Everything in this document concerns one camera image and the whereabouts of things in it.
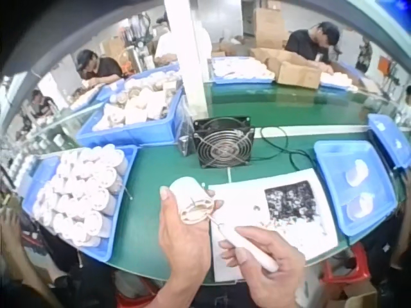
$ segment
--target white pillar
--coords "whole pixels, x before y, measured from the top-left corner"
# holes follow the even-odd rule
[[[195,119],[208,117],[194,23],[189,0],[164,0],[187,102]]]

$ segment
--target black debris on paper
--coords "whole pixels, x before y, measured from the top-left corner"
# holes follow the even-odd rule
[[[270,219],[295,223],[299,218],[314,220],[315,199],[308,181],[265,189]]]

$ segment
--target blue plastic bin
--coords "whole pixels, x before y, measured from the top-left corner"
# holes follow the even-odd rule
[[[376,150],[368,141],[317,141],[314,145],[322,174],[327,183],[341,231],[356,235],[387,217],[397,206],[394,188]],[[345,179],[356,159],[363,160],[369,169],[368,177],[357,187]],[[347,204],[360,193],[374,195],[370,214],[352,221],[347,216]]]
[[[404,133],[387,115],[369,114],[368,125],[386,149],[395,167],[411,165],[411,146]]]
[[[249,59],[252,58],[251,56],[217,56],[213,58],[213,62],[216,61],[224,61],[227,58],[237,58],[237,59]],[[217,85],[232,85],[234,83],[273,83],[274,79],[261,79],[261,78],[251,78],[251,79],[245,79],[245,78],[235,78],[235,79],[225,79],[223,77],[217,77],[214,74],[214,69],[213,69],[213,81]]]
[[[134,160],[136,159],[136,156],[137,156],[137,146],[119,146],[117,147],[117,149],[124,151],[125,157],[128,162],[126,173],[122,177],[123,185],[125,186],[127,184],[128,176],[130,175],[130,171],[133,166]],[[59,157],[51,157],[51,158],[47,158],[43,160],[38,166],[33,176],[33,182],[22,203],[23,210],[27,214],[32,215],[33,204],[35,203],[35,200],[37,199],[37,193],[39,192],[40,188],[42,188],[44,184],[54,176],[59,163],[60,163]],[[107,262],[108,260],[110,260],[111,255],[112,255],[114,238],[116,234],[116,225],[117,225],[118,215],[120,212],[121,201],[123,200],[124,190],[125,188],[122,187],[119,194],[114,196],[117,202],[116,202],[116,209],[114,211],[114,215],[112,217],[109,217],[109,219],[112,222],[110,237],[104,238],[104,239],[102,238],[100,245],[97,247],[79,247],[78,248],[86,255],[89,255],[90,257],[96,260],[99,260],[101,262]],[[65,239],[63,240],[69,243],[71,246],[76,247],[71,241],[67,241]]]
[[[168,114],[164,119],[126,125],[99,132],[92,131],[93,126],[103,116],[103,108],[97,110],[76,134],[77,143],[95,147],[113,143],[116,146],[135,144],[138,146],[162,146],[175,143],[177,123],[181,122],[182,113],[178,111],[182,89],[174,95]]]

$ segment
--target wire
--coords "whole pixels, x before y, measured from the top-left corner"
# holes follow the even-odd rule
[[[274,144],[273,142],[269,141],[269,140],[264,136],[264,134],[263,134],[263,130],[264,130],[265,128],[268,128],[268,127],[262,127],[262,128],[261,128],[261,131],[260,131],[261,138],[262,138],[266,143],[268,143],[269,145],[271,145],[273,148],[279,150],[279,152],[276,153],[275,155],[270,156],[270,157],[256,157],[256,158],[254,158],[254,159],[252,159],[252,160],[254,160],[254,161],[256,161],[256,160],[257,160],[257,161],[270,160],[270,159],[272,159],[272,158],[274,158],[274,157],[277,157],[278,155],[280,155],[280,154],[282,154],[282,153],[287,153],[287,154],[289,155],[288,158],[290,159],[290,163],[291,163],[291,165],[293,166],[293,168],[294,168],[296,171],[300,171],[301,169],[298,168],[297,165],[296,165],[296,163],[294,162],[293,155],[301,155],[301,156],[303,156],[303,157],[306,157],[306,158],[310,161],[310,163],[312,164],[313,167],[316,167],[316,166],[317,166],[316,162],[310,157],[310,154],[308,154],[307,152],[305,152],[305,151],[303,151],[303,150],[289,150],[289,149],[288,149],[289,140],[288,140],[287,133],[286,133],[281,127],[279,127],[279,126],[274,126],[274,127],[278,128],[279,130],[281,130],[281,131],[284,133],[284,136],[285,136],[285,138],[286,138],[286,143],[285,143],[284,147],[280,147],[280,146]]]

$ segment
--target electric fan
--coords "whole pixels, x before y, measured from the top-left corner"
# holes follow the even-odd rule
[[[254,141],[249,117],[215,117],[194,122],[193,139],[202,168],[247,165]]]

